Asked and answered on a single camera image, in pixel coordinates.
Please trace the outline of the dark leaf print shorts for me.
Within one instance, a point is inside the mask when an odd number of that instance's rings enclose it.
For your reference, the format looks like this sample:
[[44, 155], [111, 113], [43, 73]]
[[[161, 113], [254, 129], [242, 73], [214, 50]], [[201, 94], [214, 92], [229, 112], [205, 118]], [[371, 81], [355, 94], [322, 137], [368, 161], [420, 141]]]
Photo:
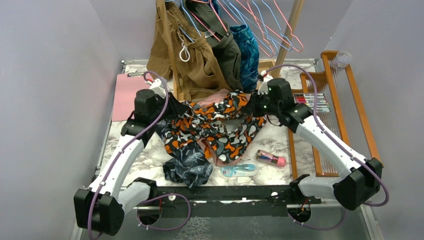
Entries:
[[196, 139], [176, 130], [167, 120], [159, 121], [155, 130], [164, 143], [166, 153], [171, 156], [162, 165], [165, 179], [185, 184], [190, 189], [206, 184], [213, 172], [213, 166]]

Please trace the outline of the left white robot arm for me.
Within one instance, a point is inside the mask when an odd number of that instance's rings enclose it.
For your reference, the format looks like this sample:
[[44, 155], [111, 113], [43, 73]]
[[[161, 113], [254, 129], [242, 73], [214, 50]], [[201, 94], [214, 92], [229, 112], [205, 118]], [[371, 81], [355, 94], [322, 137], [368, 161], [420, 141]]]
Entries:
[[115, 151], [88, 186], [73, 197], [76, 224], [86, 230], [114, 236], [125, 215], [139, 203], [152, 205], [157, 200], [155, 180], [138, 177], [125, 190], [121, 187], [130, 168], [143, 152], [161, 120], [171, 119], [188, 109], [172, 93], [158, 94], [151, 89], [136, 92], [134, 110], [121, 129]]

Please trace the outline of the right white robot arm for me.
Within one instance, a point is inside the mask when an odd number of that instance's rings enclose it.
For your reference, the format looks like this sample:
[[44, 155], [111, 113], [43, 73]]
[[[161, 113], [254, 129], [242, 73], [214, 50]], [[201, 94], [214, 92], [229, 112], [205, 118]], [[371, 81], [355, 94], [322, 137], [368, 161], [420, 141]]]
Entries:
[[253, 117], [277, 117], [280, 125], [310, 143], [338, 173], [337, 177], [298, 177], [288, 190], [292, 202], [300, 204], [308, 197], [334, 199], [353, 211], [379, 192], [383, 165], [377, 158], [367, 159], [355, 151], [325, 126], [310, 107], [296, 103], [285, 79], [274, 78], [263, 82], [263, 86], [265, 91], [251, 93], [242, 112]]

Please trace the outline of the orange camouflage shorts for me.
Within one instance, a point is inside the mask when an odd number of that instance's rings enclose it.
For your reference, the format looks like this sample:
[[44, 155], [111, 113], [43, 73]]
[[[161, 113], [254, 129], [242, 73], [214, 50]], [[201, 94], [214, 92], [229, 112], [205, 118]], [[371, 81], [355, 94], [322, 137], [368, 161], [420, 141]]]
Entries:
[[220, 161], [231, 164], [244, 155], [267, 123], [263, 116], [242, 113], [248, 101], [249, 96], [241, 91], [230, 92], [222, 101], [206, 106], [184, 101], [187, 111], [158, 122], [156, 131], [169, 154], [184, 147], [197, 147], [199, 141], [205, 141]]

